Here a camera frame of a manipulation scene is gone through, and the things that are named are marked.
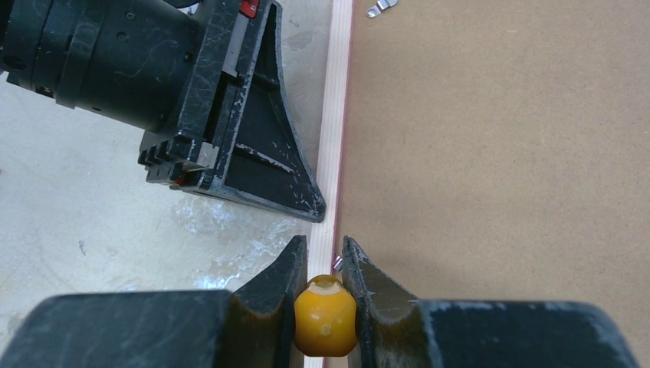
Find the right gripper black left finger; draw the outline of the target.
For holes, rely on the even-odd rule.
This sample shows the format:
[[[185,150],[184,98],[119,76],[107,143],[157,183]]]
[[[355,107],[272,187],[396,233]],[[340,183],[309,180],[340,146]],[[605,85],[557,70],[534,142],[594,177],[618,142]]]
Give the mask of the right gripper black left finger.
[[[307,282],[307,240],[293,237],[236,291],[69,294],[42,301],[3,367],[300,367],[294,301]]]

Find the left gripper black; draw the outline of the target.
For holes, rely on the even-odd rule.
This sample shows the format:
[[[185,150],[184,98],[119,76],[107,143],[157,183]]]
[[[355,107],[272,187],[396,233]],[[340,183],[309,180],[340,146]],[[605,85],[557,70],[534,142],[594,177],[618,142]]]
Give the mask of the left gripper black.
[[[281,16],[261,1],[244,41],[239,1],[3,1],[1,69],[140,128],[148,182],[318,223],[327,204],[287,106]]]

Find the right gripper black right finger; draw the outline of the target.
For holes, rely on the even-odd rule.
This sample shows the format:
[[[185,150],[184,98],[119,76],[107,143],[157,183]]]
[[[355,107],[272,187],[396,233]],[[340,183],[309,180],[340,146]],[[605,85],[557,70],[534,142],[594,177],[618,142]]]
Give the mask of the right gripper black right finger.
[[[351,237],[343,283],[357,305],[351,367],[635,367],[612,319],[574,301],[421,299]]]

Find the yellow screwdriver small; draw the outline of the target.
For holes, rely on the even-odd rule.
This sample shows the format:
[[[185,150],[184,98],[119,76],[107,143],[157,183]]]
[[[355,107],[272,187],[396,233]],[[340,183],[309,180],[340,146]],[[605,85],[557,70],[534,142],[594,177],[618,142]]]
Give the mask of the yellow screwdriver small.
[[[357,344],[356,301],[342,282],[318,275],[294,302],[294,344],[309,357],[344,357]]]

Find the pink photo frame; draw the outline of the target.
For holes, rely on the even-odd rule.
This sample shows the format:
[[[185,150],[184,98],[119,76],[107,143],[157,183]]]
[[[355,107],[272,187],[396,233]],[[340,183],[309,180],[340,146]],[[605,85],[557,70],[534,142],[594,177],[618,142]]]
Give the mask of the pink photo frame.
[[[353,4],[337,234],[423,298],[586,301],[649,365],[649,3]]]

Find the metal frame retaining clip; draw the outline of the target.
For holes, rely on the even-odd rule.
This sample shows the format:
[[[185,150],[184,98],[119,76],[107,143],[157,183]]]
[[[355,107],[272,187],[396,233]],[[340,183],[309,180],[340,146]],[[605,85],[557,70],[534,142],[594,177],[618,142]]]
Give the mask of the metal frame retaining clip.
[[[384,11],[397,5],[399,0],[377,0],[374,5],[368,8],[366,16],[368,18],[376,18]]]

